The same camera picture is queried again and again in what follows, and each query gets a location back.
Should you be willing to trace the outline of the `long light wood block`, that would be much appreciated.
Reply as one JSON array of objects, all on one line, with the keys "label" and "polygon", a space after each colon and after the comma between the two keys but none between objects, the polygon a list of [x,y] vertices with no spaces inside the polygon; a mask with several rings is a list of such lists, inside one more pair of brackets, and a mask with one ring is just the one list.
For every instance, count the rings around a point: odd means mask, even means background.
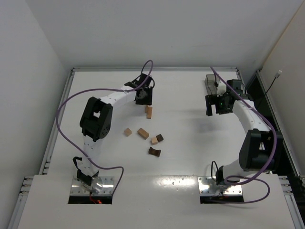
[{"label": "long light wood block", "polygon": [[145,113],[146,113],[146,118],[147,119],[151,119],[152,118],[152,111],[153,111],[153,107],[146,105],[145,106]]}]

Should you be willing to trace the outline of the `smoky transparent plastic bin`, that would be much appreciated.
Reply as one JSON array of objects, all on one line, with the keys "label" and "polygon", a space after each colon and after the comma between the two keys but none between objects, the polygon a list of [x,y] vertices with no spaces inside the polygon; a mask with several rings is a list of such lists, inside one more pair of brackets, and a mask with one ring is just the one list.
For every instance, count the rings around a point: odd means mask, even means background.
[{"label": "smoky transparent plastic bin", "polygon": [[204,84],[207,90],[208,95],[216,95],[217,88],[220,80],[214,74],[207,74],[204,80]]}]

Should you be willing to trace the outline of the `light rectangular wood block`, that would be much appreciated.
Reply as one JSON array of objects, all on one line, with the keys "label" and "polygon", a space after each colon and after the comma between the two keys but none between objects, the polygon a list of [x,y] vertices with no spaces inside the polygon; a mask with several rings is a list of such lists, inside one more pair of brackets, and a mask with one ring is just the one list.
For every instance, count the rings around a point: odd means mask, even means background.
[{"label": "light rectangular wood block", "polygon": [[137,131],[138,135],[140,135],[143,139],[147,139],[150,135],[149,133],[144,130],[143,128],[139,128]]}]

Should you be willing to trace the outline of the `small light wood cube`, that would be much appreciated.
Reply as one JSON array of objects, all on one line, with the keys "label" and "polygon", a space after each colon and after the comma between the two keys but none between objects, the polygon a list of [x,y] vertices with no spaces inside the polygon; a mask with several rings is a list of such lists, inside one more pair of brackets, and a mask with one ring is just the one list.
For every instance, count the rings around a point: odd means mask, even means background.
[{"label": "small light wood cube", "polygon": [[130,128],[126,128],[126,129],[124,130],[124,134],[125,134],[126,136],[130,136],[130,135],[132,134],[131,129],[130,129]]}]

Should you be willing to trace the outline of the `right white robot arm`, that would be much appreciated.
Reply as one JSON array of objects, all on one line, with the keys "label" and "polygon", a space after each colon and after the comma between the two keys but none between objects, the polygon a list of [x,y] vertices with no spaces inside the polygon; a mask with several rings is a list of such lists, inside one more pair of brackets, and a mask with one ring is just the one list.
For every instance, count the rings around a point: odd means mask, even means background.
[{"label": "right white robot arm", "polygon": [[235,114],[246,133],[239,157],[229,165],[216,171],[217,185],[238,183],[241,178],[258,171],[275,171],[279,165],[283,147],[283,136],[258,115],[250,95],[242,89],[241,80],[228,80],[214,84],[215,93],[205,97],[206,115],[212,116],[212,106],[219,115]]}]

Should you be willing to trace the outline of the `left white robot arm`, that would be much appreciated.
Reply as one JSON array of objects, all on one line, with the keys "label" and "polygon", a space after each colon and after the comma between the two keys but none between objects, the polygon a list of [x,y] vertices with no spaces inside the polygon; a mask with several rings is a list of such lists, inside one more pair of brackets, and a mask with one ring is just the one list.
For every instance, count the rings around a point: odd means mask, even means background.
[{"label": "left white robot arm", "polygon": [[108,135],[113,111],[135,101],[137,105],[151,105],[153,99],[154,79],[142,73],[131,82],[127,82],[118,91],[110,95],[89,98],[80,120],[84,136],[83,150],[85,156],[77,168],[77,178],[87,186],[92,186],[99,169],[93,164],[101,153],[103,139]]}]

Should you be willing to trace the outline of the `dark brown arch block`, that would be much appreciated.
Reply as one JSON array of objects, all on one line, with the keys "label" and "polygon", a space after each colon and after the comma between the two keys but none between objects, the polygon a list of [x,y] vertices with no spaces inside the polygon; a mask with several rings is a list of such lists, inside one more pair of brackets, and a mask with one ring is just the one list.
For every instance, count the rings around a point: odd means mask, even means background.
[{"label": "dark brown arch block", "polygon": [[154,148],[150,147],[149,150],[148,150],[148,154],[150,154],[152,156],[155,156],[155,157],[160,157],[161,150],[154,149]]}]

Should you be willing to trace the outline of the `dark brown wood cube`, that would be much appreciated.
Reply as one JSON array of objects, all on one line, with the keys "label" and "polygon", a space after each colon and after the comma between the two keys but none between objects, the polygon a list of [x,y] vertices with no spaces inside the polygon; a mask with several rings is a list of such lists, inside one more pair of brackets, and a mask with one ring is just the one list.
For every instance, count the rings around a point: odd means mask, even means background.
[{"label": "dark brown wood cube", "polygon": [[164,140],[164,137],[161,134],[157,135],[156,138],[157,138],[158,142],[161,142]]}]

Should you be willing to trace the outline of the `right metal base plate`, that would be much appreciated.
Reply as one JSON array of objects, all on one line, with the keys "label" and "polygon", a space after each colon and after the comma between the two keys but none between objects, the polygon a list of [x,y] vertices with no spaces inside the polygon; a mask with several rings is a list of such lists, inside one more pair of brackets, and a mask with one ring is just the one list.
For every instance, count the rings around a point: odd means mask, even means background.
[{"label": "right metal base plate", "polygon": [[217,185],[211,176],[199,176],[198,188],[201,197],[239,197],[243,195],[240,185]]}]

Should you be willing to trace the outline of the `metal base plate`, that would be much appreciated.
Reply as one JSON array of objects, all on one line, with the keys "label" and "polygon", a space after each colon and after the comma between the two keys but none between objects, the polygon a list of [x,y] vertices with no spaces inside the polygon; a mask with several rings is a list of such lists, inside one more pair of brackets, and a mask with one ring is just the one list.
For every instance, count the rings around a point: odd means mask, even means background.
[{"label": "metal base plate", "polygon": [[86,185],[77,177],[73,177],[70,196],[111,196],[114,190],[114,177],[95,177],[91,185]]},{"label": "metal base plate", "polygon": [[217,185],[211,176],[199,176],[198,188],[201,197],[239,197],[243,195],[240,185]]}]

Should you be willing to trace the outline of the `aluminium table frame rail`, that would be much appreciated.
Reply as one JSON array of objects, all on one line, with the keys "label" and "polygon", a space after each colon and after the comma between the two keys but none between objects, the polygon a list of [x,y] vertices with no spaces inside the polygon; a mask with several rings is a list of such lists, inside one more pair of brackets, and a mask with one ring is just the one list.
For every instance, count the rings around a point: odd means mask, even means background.
[{"label": "aluminium table frame rail", "polygon": [[[237,67],[214,67],[217,72],[238,72]],[[139,67],[77,67],[73,72],[138,72]],[[175,71],[211,71],[210,67],[153,67],[154,72],[175,72]]]}]

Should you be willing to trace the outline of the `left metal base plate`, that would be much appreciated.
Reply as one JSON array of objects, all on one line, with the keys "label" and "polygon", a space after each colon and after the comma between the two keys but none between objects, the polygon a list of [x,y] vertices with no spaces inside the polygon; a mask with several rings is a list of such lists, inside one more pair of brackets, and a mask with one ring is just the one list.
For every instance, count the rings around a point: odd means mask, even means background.
[{"label": "left metal base plate", "polygon": [[91,185],[86,185],[77,177],[73,177],[70,196],[111,196],[114,190],[114,177],[95,177]]}]

